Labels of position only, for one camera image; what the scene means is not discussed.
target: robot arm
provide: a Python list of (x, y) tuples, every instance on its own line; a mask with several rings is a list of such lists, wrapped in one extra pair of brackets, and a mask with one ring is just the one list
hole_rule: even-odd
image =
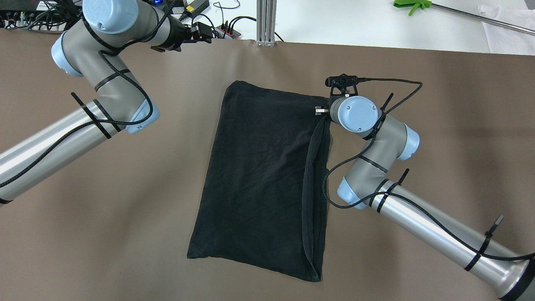
[(83, 104), (73, 94), (82, 108), (0, 154), (0, 206), (122, 129), (133, 134), (159, 117), (118, 56), (124, 46), (140, 41), (180, 50), (183, 42), (211, 37), (140, 0), (84, 1), (83, 14), (53, 45), (52, 57), (66, 73), (85, 77), (99, 97)]
[(350, 205), (358, 204), (355, 206), (359, 209), (371, 207), (405, 228), (491, 285), (501, 300), (535, 299), (535, 281), (532, 281), (535, 260), (519, 257), (490, 240), (499, 221), (486, 235), (479, 234), (401, 187), (400, 183), (386, 178), (396, 159), (408, 159), (418, 148), (416, 132), (390, 115), (385, 117), (372, 101), (362, 96), (339, 97), (328, 111), (331, 119), (346, 130), (365, 139), (373, 136), (364, 147), (366, 151), (344, 176), (338, 188), (341, 199)]

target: brown backdrop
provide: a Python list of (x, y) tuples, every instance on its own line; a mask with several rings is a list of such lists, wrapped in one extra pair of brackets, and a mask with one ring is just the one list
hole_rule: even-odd
[[(71, 91), (96, 97), (55, 66), (55, 38), (0, 32), (0, 151), (75, 110)], [(0, 209), (0, 300), (494, 299), (369, 209), (331, 207), (320, 283), (186, 259), (220, 103), (235, 80), (323, 96), (325, 78), (341, 73), (423, 81), (393, 112), (420, 134), (420, 149), (389, 176), (411, 168), (406, 188), (481, 232), (504, 214), (495, 238), (534, 251), (534, 57), (227, 40), (183, 49), (138, 44), (122, 54), (162, 111), (157, 123), (115, 136)], [(382, 104), (412, 88), (364, 83), (360, 94)], [(332, 137), (329, 167), (363, 146), (337, 125)], [(347, 169), (333, 174), (331, 195)]]

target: white table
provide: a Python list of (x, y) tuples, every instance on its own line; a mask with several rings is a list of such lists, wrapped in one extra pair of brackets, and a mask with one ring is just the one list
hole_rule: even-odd
[[(213, 7), (214, 2), (210, 0), (205, 14), (218, 26), (221, 11)], [(418, 9), (409, 17), (409, 8), (395, 8), (392, 3), (393, 0), (277, 0), (275, 30), (287, 42), (489, 52), (480, 21), (433, 7)], [(436, 3), (474, 14), (478, 14), (479, 4), (527, 9), (524, 0)], [(221, 5), (233, 7), (237, 2), (221, 0)], [(256, 18), (256, 1), (242, 0), (240, 8), (223, 13), (225, 20), (236, 16)], [(240, 20), (234, 28), (243, 34), (243, 39), (256, 39), (253, 21)]]

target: black bag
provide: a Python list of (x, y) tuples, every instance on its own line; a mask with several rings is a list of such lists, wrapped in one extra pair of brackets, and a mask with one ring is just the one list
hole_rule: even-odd
[(220, 257), (307, 281), (321, 278), (328, 99), (230, 85), (188, 258)]

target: green clamp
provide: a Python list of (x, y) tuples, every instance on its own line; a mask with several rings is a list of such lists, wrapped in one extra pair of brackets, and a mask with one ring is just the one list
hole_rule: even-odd
[(395, 7), (409, 7), (412, 6), (412, 9), (409, 12), (409, 16), (412, 16), (412, 13), (419, 7), (424, 9), (426, 7), (431, 7), (431, 1), (429, 0), (395, 0)]

